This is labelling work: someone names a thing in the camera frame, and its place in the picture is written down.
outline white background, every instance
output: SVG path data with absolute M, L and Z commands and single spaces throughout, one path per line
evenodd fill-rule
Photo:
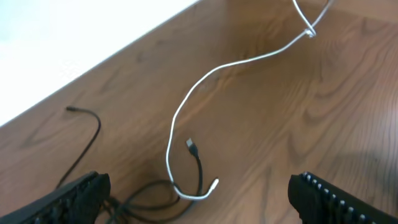
M 196 0 L 0 0 L 0 126 Z

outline cable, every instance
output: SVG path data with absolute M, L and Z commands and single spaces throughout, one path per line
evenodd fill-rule
M 74 106 L 68 106 L 66 108 L 66 110 L 67 111 L 79 111 L 79 112 L 91 114 L 92 116 L 94 116 L 97 119 L 98 127 L 97 127 L 97 130 L 96 130 L 94 136 L 91 138 L 91 140 L 89 141 L 89 143 L 87 144 L 87 146 L 85 147 L 83 152 L 80 154 L 78 159 L 72 164 L 72 166 L 62 176 L 58 185 L 56 186 L 56 189 L 59 188 L 64 183 L 66 178 L 70 175 L 70 173 L 74 170 L 74 168 L 77 166 L 77 164 L 84 157 L 84 155 L 88 152 L 89 148 L 94 143 L 95 139 L 98 136 L 98 133 L 101 130 L 101 120 L 100 120 L 100 117 L 96 113 L 94 113 L 90 110 L 87 110 L 87 109 L 81 109 L 81 108 L 77 108 Z M 202 169 L 201 161 L 200 161 L 199 155 L 198 155 L 198 148 L 192 142 L 191 139 L 189 139 L 187 141 L 187 146 L 188 146 L 188 150 L 189 150 L 190 154 L 195 158 L 195 160 L 197 162 L 197 166 L 198 166 L 197 195 L 200 195 L 202 188 L 203 188 L 203 169 Z M 138 215 L 133 212 L 133 210 L 144 210 L 144 211 L 154 212 L 154 211 L 168 209 L 168 208 L 176 205 L 177 203 L 179 203 L 179 201 L 180 201 L 179 196 L 177 196 L 177 198 L 174 201 L 169 202 L 169 203 L 164 203 L 162 205 L 147 206 L 147 205 L 138 205 L 138 204 L 131 203 L 138 195 L 145 192 L 147 189 L 154 187 L 156 185 L 162 185 L 162 184 L 167 184 L 167 185 L 174 186 L 174 187 L 180 189 L 180 187 L 176 183 L 173 183 L 169 180 L 156 180 L 156 181 L 150 182 L 150 183 L 146 184 L 145 186 L 141 187 L 140 189 L 136 190 L 123 203 L 121 203 L 119 200 L 115 199 L 114 197 L 107 198 L 106 202 L 108 202 L 110 206 L 106 205 L 103 202 L 102 203 L 103 210 L 100 212 L 107 212 L 109 214 L 109 216 L 111 217 L 107 223 L 112 223 L 112 222 L 119 223 L 119 219 L 122 219 L 122 220 L 124 220 L 125 223 L 127 223 L 127 217 L 135 218 L 136 220 L 139 220 L 140 222 L 146 222 L 146 223 L 166 223 L 166 222 L 174 221 L 174 220 L 180 218 L 182 215 L 186 214 L 193 207 L 195 202 L 191 201 L 181 212 L 177 213 L 176 215 L 174 215 L 170 218 L 165 218 L 165 219 L 161 219 L 161 220 L 148 219 L 146 217 L 143 217 L 143 216 Z
M 300 16 L 302 17 L 302 19 L 304 20 L 304 22 L 306 23 L 306 25 L 308 26 L 308 28 L 306 28 L 301 34 L 299 34 L 296 38 L 294 38 L 292 41 L 290 41 L 287 45 L 285 45 L 284 47 L 282 47 L 279 50 L 264 54 L 264 55 L 260 55 L 257 57 L 253 57 L 253 58 L 249 58 L 246 60 L 240 60 L 237 62 L 231 62 L 231 63 L 227 63 L 224 65 L 220 65 L 214 69 L 212 69 L 210 72 L 206 73 L 206 75 L 204 75 L 203 77 L 201 77 L 199 79 L 199 81 L 197 81 L 192 87 L 191 89 L 188 91 L 187 95 L 185 96 L 185 98 L 182 100 L 180 106 L 177 108 L 174 116 L 173 116 L 173 120 L 172 120 L 172 124 L 171 124 L 171 128 L 170 128 L 170 137 L 169 137 L 169 143 L 167 144 L 167 150 L 166 150 L 166 168 L 167 168 L 167 173 L 169 174 L 169 179 L 171 182 L 174 182 L 174 178 L 172 175 L 172 171 L 170 168 L 170 162 L 169 162 L 169 155 L 170 155 L 170 148 L 172 145 L 172 139 L 173 139 L 173 131 L 174 131 L 174 125 L 175 125 L 175 119 L 177 118 L 178 113 L 180 112 L 182 106 L 185 104 L 185 102 L 188 100 L 188 97 L 191 95 L 192 91 L 207 77 L 209 77 L 212 73 L 214 73 L 217 70 L 220 70 L 222 68 L 226 68 L 226 67 L 230 67 L 230 66 L 234 66 L 234 65 L 240 65 L 243 63 L 248 63 L 248 62 L 253 62 L 255 60 L 260 60 L 266 57 L 270 57 L 276 54 L 279 54 L 281 52 L 283 52 L 284 50 L 288 49 L 291 45 L 293 45 L 294 43 L 296 43 L 296 41 L 298 41 L 300 38 L 302 38 L 304 35 L 308 35 L 310 37 L 313 37 L 316 35 L 315 30 L 313 29 L 313 27 L 315 27 L 320 19 L 323 17 L 323 15 L 326 13 L 326 11 L 328 10 L 328 8 L 330 7 L 331 3 L 333 2 L 333 0 L 328 0 L 328 2 L 325 4 L 325 7 L 323 8 L 322 12 L 319 14 L 319 16 L 317 17 L 317 19 L 315 20 L 315 22 L 313 24 L 310 24 L 307 20 L 307 18 L 305 18 L 305 16 L 303 15 L 303 13 L 301 12 L 301 9 L 299 8 L 299 6 L 296 3 L 296 0 L 293 0 L 293 3 L 298 11 L 298 13 L 300 14 Z M 174 187 L 174 191 L 183 199 L 186 200 L 203 200 L 206 199 L 211 192 L 216 188 L 217 184 L 218 184 L 219 180 L 218 178 L 216 178 L 210 185 L 208 191 L 206 194 L 204 195 L 187 195 L 185 193 L 183 193 L 181 190 L 178 189 L 178 187 Z

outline brown tabletop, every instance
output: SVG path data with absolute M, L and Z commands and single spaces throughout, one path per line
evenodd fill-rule
M 302 7 L 311 18 L 321 9 Z M 111 194 L 124 200 L 168 179 L 172 116 L 200 77 L 276 50 L 304 28 L 290 1 L 263 0 L 205 0 L 162 24 L 0 128 L 0 215 L 51 192 L 95 132 L 94 118 L 66 106 L 103 122 L 67 180 L 108 173 Z M 193 194 L 192 138 L 205 186 L 220 184 L 177 223 L 299 223 L 287 184 L 305 170 L 397 213 L 398 25 L 331 10 L 317 32 L 216 72 L 193 92 L 177 119 L 172 170 Z

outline loop of white cable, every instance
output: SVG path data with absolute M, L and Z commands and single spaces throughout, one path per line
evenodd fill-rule
M 264 54 L 264 55 L 260 55 L 257 57 L 253 57 L 253 58 L 249 58 L 246 60 L 240 60 L 237 62 L 231 62 L 231 63 L 227 63 L 224 65 L 220 65 L 214 69 L 212 69 L 210 72 L 208 72 L 206 75 L 204 75 L 201 79 L 199 79 L 199 81 L 197 81 L 192 87 L 191 89 L 188 91 L 187 95 L 185 96 L 185 98 L 182 100 L 180 106 L 177 108 L 174 116 L 173 116 L 173 120 L 172 120 L 172 125 L 171 125 L 171 129 L 170 129 L 170 137 L 169 137 L 169 143 L 167 144 L 167 150 L 166 150 L 166 167 L 167 167 L 167 172 L 169 174 L 169 178 L 171 182 L 174 182 L 174 178 L 172 175 L 172 171 L 170 169 L 170 162 L 169 162 L 169 155 L 170 155 L 170 148 L 172 145 L 172 139 L 173 139 L 173 131 L 174 131 L 174 125 L 175 125 L 175 119 L 177 118 L 178 113 L 180 112 L 182 106 L 185 104 L 185 102 L 188 100 L 188 97 L 191 95 L 192 91 L 208 76 L 210 76 L 213 72 L 222 69 L 222 68 L 226 68 L 226 67 L 230 67 L 230 66 L 234 66 L 234 65 L 239 65 L 239 64 L 243 64 L 243 63 L 248 63 L 248 62 L 252 62 L 255 60 L 259 60 L 259 59 L 263 59 L 266 57 L 270 57 L 273 56 L 275 54 L 279 54 L 281 52 L 283 52 L 284 50 L 288 49 L 291 45 L 293 45 L 296 41 L 298 41 L 300 38 L 302 38 L 305 35 L 308 35 L 309 37 L 314 37 L 317 33 L 314 30 L 314 27 L 319 23 L 319 21 L 321 20 L 321 18 L 323 17 L 323 15 L 326 13 L 326 11 L 328 10 L 328 8 L 330 7 L 331 3 L 333 2 L 333 0 L 328 0 L 328 2 L 325 4 L 325 7 L 323 8 L 322 12 L 319 14 L 319 16 L 317 17 L 317 19 L 310 24 L 309 21 L 307 20 L 307 18 L 303 15 L 301 9 L 299 8 L 299 5 L 297 4 L 296 0 L 293 0 L 293 4 L 296 8 L 296 10 L 298 11 L 298 13 L 300 14 L 301 18 L 304 20 L 304 22 L 307 25 L 307 28 L 301 33 L 299 34 L 296 38 L 294 38 L 292 41 L 290 41 L 286 46 L 282 47 L 279 50 Z M 174 191 L 183 199 L 186 200 L 203 200 L 206 199 L 211 192 L 216 188 L 217 184 L 218 184 L 219 180 L 218 178 L 215 179 L 206 194 L 204 195 L 187 195 L 182 193 L 178 188 L 174 187 Z

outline coiled black cable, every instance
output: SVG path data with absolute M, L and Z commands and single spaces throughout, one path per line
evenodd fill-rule
M 100 117 L 96 113 L 94 113 L 90 110 L 87 110 L 87 109 L 77 108 L 74 106 L 67 106 L 66 110 L 88 113 L 88 114 L 94 116 L 97 119 L 98 127 L 97 127 L 96 132 L 94 133 L 94 136 L 91 138 L 90 142 L 84 148 L 83 152 L 81 152 L 81 154 L 77 158 L 77 160 L 72 164 L 72 166 L 62 176 L 62 178 L 60 179 L 59 183 L 56 186 L 56 189 L 59 188 L 64 183 L 66 178 L 70 175 L 70 173 L 74 170 L 74 168 L 77 166 L 77 164 L 85 156 L 85 154 L 88 152 L 89 148 L 94 143 L 95 139 L 98 136 L 98 133 L 101 130 L 101 120 L 100 120 Z M 200 162 L 199 155 L 198 155 L 198 149 L 197 149 L 196 145 L 194 145 L 194 144 L 192 146 L 189 146 L 188 149 L 190 151 L 190 154 L 196 159 L 196 162 L 197 162 L 198 176 L 199 176 L 198 177 L 197 195 L 200 195 L 202 188 L 203 188 L 203 170 L 202 170 L 201 162 Z M 140 222 L 145 222 L 145 223 L 167 223 L 167 222 L 174 221 L 174 220 L 180 218 L 182 215 L 186 214 L 186 212 L 189 209 L 191 209 L 192 206 L 194 205 L 194 203 L 195 203 L 194 201 L 191 201 L 178 214 L 176 214 L 170 218 L 165 218 L 165 219 L 161 219 L 161 220 L 152 220 L 152 219 L 143 217 L 143 216 L 138 215 L 135 212 L 133 212 L 133 210 L 153 211 L 154 212 L 154 211 L 159 211 L 159 210 L 163 210 L 163 209 L 168 209 L 168 208 L 174 206 L 175 204 L 177 204 L 180 201 L 179 196 L 177 196 L 177 198 L 173 202 L 165 203 L 162 205 L 147 206 L 147 205 L 138 205 L 138 204 L 131 203 L 139 194 L 143 193 L 147 189 L 149 189 L 153 186 L 156 186 L 156 185 L 163 185 L 163 184 L 167 184 L 171 187 L 177 187 L 178 189 L 180 189 L 180 187 L 176 183 L 171 182 L 169 180 L 156 180 L 156 181 L 150 182 L 150 183 L 146 184 L 145 186 L 141 187 L 140 189 L 136 190 L 123 203 L 121 203 L 119 200 L 115 199 L 114 197 L 109 197 L 108 199 L 106 199 L 106 202 L 109 204 L 109 206 L 106 205 L 105 202 L 103 202 L 101 212 L 107 212 L 109 214 L 110 219 L 107 221 L 107 223 L 112 223 L 112 222 L 119 223 L 120 219 L 124 220 L 124 222 L 128 222 L 127 218 L 129 218 L 129 217 L 135 218 L 136 220 L 139 220 Z

